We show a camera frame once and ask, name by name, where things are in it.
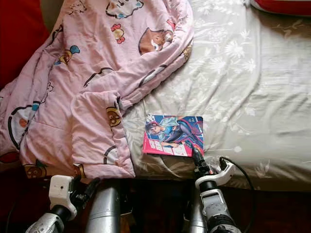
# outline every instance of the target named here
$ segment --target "red pillow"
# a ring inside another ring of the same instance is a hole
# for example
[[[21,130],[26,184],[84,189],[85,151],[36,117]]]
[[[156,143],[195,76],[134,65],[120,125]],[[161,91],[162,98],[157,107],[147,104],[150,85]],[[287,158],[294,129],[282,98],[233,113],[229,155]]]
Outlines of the red pillow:
[[[311,0],[251,0],[251,4],[272,13],[311,16]]]
[[[48,36],[40,0],[0,0],[0,89],[19,75]]]

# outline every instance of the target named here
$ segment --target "white plastic part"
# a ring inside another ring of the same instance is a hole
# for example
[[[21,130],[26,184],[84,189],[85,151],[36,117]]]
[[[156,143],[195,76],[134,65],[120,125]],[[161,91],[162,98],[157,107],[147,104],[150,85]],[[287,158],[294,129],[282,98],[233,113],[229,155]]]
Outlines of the white plastic part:
[[[221,171],[220,173],[216,175],[206,175],[206,176],[200,177],[199,179],[195,181],[195,187],[197,189],[200,189],[200,184],[205,181],[215,181],[217,186],[224,185],[231,179],[234,172],[235,172],[235,166],[232,163],[227,162],[227,167],[225,168],[224,171]]]
[[[49,191],[50,208],[52,209],[55,205],[66,207],[71,213],[69,220],[73,220],[77,216],[77,209],[70,201],[70,183],[72,180],[72,176],[52,176]]]

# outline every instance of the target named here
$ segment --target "gray bedsheet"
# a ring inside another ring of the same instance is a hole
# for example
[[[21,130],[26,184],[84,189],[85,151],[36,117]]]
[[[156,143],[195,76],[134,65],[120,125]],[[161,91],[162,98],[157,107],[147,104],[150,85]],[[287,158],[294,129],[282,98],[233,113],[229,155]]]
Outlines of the gray bedsheet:
[[[188,63],[124,116],[141,178],[193,177],[188,158],[142,154],[147,113],[203,116],[206,161],[236,161],[261,190],[311,190],[311,20],[242,0],[192,0]],[[237,172],[229,186],[246,188]]]

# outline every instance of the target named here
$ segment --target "wooden floor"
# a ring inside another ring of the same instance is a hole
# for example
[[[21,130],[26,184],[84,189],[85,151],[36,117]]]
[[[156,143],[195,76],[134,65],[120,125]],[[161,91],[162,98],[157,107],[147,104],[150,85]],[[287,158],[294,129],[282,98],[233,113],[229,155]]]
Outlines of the wooden floor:
[[[182,232],[183,213],[191,191],[190,182],[126,182],[134,204],[136,232]],[[14,176],[0,175],[0,184],[0,232],[5,232],[7,215],[16,200],[9,225],[9,232],[12,233],[24,232],[48,210],[46,188]],[[232,217],[243,231],[250,219],[250,191],[232,188],[222,190]],[[250,233],[311,233],[311,193],[259,191],[257,200],[256,219]],[[84,232],[90,206],[91,203],[84,213],[66,225],[65,233]],[[129,232],[128,228],[123,218],[122,233]]]

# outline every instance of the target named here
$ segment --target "pink blanket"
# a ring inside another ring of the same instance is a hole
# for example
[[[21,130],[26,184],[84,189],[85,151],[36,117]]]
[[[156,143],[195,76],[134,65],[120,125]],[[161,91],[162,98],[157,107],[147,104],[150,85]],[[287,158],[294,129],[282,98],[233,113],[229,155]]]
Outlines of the pink blanket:
[[[29,178],[134,177],[122,114],[187,61],[191,7],[75,0],[62,12],[59,28],[0,92],[1,165],[19,151]]]

